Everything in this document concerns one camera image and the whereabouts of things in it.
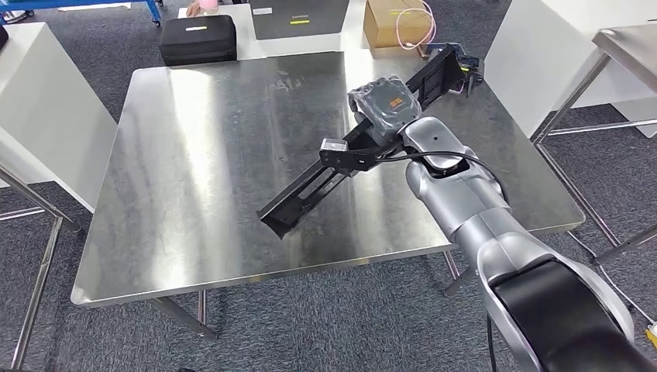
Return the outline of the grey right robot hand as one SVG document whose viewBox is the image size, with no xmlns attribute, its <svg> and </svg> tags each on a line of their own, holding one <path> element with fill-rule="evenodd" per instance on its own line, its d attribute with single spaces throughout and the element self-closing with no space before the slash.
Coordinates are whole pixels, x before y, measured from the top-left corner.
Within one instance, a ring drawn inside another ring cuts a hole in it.
<svg viewBox="0 0 657 372">
<path fill-rule="evenodd" d="M 351 90 L 348 99 L 353 111 L 371 122 L 366 133 L 379 146 L 395 142 L 398 132 L 422 112 L 414 94 L 394 74 Z"/>
</svg>

